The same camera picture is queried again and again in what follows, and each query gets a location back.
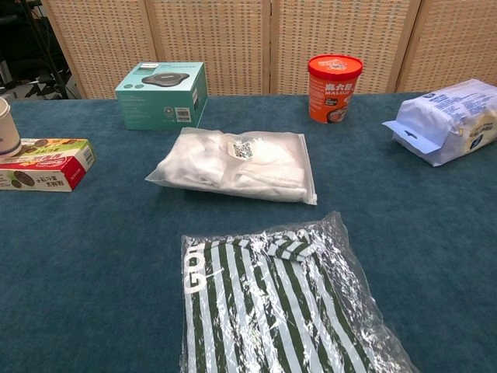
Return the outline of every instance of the orange instant noodle cup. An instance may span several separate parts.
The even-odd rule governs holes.
[[[343,120],[363,62],[340,54],[322,54],[311,58],[308,71],[309,116],[322,123]]]

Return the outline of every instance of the table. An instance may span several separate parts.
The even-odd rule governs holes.
[[[200,126],[305,133],[318,206],[144,181],[178,131],[127,131],[114,100],[13,103],[24,138],[88,138],[72,193],[0,192],[3,371],[178,371],[182,234],[340,211],[384,321],[425,372],[497,366],[497,145],[439,168],[380,125],[414,94],[357,95],[341,124],[303,96],[210,97]]]

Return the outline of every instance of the plastic bag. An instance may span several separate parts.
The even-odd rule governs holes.
[[[288,132],[236,135],[183,128],[146,180],[164,187],[317,203],[304,135]]]
[[[497,138],[497,87],[471,79],[408,99],[397,119],[383,124],[394,140],[440,166]]]
[[[182,238],[182,372],[417,372],[383,324],[336,212]]]

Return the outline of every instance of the paper cup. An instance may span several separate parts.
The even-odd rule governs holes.
[[[363,62],[340,54],[322,54],[311,58],[308,71],[309,116],[321,123],[343,120]]]
[[[8,158],[21,150],[21,139],[10,115],[10,105],[0,97],[0,158]]]

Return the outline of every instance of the striped shirt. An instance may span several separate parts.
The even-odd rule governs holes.
[[[372,372],[305,229],[187,247],[188,372]]]

